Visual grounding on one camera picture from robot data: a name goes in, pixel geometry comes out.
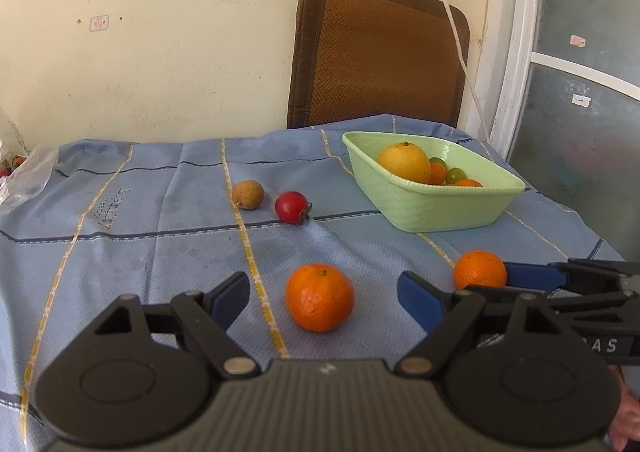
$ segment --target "red tomato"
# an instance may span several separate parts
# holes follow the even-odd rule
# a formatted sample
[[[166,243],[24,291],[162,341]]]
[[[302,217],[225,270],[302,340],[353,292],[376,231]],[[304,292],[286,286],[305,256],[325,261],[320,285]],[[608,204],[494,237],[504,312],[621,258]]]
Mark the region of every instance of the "red tomato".
[[[281,221],[289,225],[300,225],[308,219],[311,203],[303,194],[289,190],[278,196],[275,209]]]

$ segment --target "human hand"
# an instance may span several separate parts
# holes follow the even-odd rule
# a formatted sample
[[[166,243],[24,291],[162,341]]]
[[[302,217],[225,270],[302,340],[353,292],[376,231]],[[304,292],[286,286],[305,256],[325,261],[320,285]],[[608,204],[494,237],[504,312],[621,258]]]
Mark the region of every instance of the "human hand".
[[[622,452],[628,441],[640,441],[640,402],[629,392],[618,366],[609,366],[618,383],[622,399],[613,422],[609,426],[609,440],[615,452]]]

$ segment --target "white sticker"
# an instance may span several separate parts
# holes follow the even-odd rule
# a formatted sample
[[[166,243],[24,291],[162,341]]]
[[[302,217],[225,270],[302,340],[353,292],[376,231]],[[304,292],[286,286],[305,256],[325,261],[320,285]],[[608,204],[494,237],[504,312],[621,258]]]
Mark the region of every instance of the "white sticker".
[[[577,106],[589,107],[589,104],[591,103],[591,98],[586,97],[584,95],[574,95],[571,99],[571,102]]]
[[[89,23],[90,32],[100,32],[109,28],[109,16],[95,16]]]
[[[572,46],[577,46],[578,48],[584,48],[587,44],[587,40],[583,39],[580,36],[571,36],[569,44],[571,44]]]

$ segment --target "basket rim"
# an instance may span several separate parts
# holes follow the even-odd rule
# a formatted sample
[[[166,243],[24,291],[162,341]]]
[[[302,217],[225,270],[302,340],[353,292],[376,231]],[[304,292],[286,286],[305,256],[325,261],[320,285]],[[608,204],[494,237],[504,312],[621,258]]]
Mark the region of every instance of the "basket rim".
[[[516,179],[520,183],[518,185],[514,185],[513,187],[443,187],[442,185],[430,185],[427,183],[417,183],[415,181],[410,181],[398,175],[395,175],[389,171],[387,171],[382,165],[375,161],[375,159],[371,158],[367,153],[365,153],[362,149],[360,149],[356,143],[349,139],[349,135],[383,135],[383,136],[396,136],[400,135],[403,137],[408,137],[410,139],[434,139],[439,142],[445,143],[446,145],[455,145],[456,150],[467,151],[478,158],[482,158],[484,162],[494,167],[500,169],[500,171],[509,174],[512,178]],[[428,195],[507,195],[514,193],[522,193],[526,189],[526,184],[519,177],[517,177],[513,172],[507,171],[507,169],[501,167],[497,163],[490,161],[484,158],[478,153],[467,149],[466,147],[462,147],[455,142],[450,142],[449,140],[445,140],[439,137],[427,137],[423,135],[407,135],[404,133],[384,133],[380,131],[346,131],[342,134],[342,142],[347,146],[347,150],[354,151],[371,169],[374,169],[380,176],[384,177],[387,181],[392,184],[403,188],[404,190],[409,190],[412,192],[419,192],[422,194]]]

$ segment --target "brown woven panel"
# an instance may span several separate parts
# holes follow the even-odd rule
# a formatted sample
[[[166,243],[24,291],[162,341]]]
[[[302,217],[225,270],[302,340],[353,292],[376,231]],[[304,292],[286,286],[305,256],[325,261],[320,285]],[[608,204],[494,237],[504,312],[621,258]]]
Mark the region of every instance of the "brown woven panel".
[[[468,48],[468,26],[456,26]],[[300,0],[289,127],[379,113],[455,124],[463,74],[436,0]]]

